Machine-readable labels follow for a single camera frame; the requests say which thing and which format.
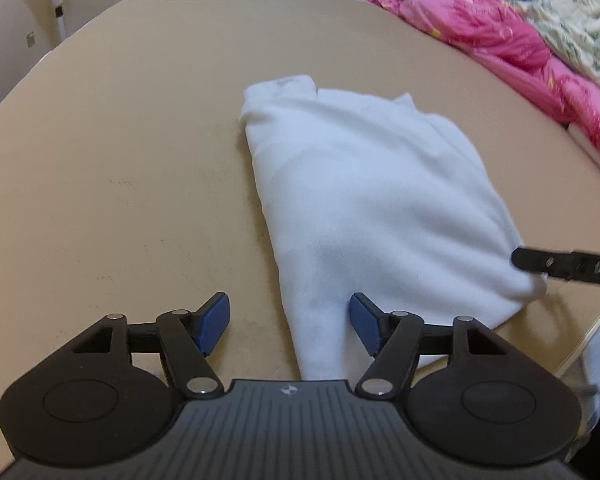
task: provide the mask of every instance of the folded white garment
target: folded white garment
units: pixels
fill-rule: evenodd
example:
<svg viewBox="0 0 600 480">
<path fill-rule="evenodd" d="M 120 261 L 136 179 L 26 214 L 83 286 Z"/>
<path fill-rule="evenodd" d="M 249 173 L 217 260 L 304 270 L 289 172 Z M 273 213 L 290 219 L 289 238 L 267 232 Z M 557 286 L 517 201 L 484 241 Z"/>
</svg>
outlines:
<svg viewBox="0 0 600 480">
<path fill-rule="evenodd" d="M 370 358 L 347 306 L 364 292 L 425 322 L 489 327 L 545 293 L 515 269 L 522 243 L 480 156 L 443 117 L 317 89 L 309 76 L 247 88 L 241 121 L 305 380 L 355 383 Z M 422 359 L 421 364 L 431 359 Z"/>
</svg>

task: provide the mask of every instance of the silver rivet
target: silver rivet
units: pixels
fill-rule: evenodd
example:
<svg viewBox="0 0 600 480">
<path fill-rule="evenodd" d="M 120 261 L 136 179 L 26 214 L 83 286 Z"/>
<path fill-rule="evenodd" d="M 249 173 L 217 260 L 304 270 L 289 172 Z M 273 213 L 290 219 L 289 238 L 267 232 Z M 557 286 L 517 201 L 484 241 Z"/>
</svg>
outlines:
<svg viewBox="0 0 600 480">
<path fill-rule="evenodd" d="M 367 379 L 362 383 L 362 389 L 371 395 L 383 396 L 394 389 L 394 386 L 386 379 Z"/>
<path fill-rule="evenodd" d="M 211 377 L 196 377 L 187 381 L 187 388 L 195 394 L 210 394 L 218 387 L 218 382 Z"/>
</svg>

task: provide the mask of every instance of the beige tabletop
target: beige tabletop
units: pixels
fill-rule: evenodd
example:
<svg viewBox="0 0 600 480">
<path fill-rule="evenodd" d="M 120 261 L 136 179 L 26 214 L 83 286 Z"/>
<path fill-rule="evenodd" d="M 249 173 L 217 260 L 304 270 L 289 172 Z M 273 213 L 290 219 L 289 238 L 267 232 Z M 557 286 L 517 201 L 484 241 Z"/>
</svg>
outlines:
<svg viewBox="0 0 600 480">
<path fill-rule="evenodd" d="M 233 377 L 297 378 L 237 118 L 242 91 L 310 75 L 454 120 L 525 241 L 600 251 L 600 172 L 555 124 L 460 52 L 354 0 L 125 0 L 0 105 L 0 394 L 101 316 L 148 322 L 217 290 Z M 552 283 L 507 338 L 555 371 L 600 288 Z M 158 364 L 138 359 L 151 370 Z M 10 453 L 0 434 L 0 469 Z"/>
</svg>

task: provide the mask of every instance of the green leaf pattern bedding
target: green leaf pattern bedding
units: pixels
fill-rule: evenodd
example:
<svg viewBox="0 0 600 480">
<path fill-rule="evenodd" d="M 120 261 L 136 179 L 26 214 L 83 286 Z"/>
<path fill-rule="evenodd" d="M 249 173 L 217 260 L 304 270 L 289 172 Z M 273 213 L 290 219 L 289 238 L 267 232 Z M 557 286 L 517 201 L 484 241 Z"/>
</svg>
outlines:
<svg viewBox="0 0 600 480">
<path fill-rule="evenodd" d="M 600 85 L 600 0 L 512 0 L 551 50 Z"/>
</svg>

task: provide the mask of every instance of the pink blanket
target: pink blanket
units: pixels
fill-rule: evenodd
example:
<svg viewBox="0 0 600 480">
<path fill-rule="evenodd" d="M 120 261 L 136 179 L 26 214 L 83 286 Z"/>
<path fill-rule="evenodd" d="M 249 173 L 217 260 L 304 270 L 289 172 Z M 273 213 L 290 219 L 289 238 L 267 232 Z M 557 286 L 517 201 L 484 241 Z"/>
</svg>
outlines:
<svg viewBox="0 0 600 480">
<path fill-rule="evenodd" d="M 600 152 L 600 88 L 555 57 L 506 0 L 367 0 L 451 44 Z"/>
</svg>

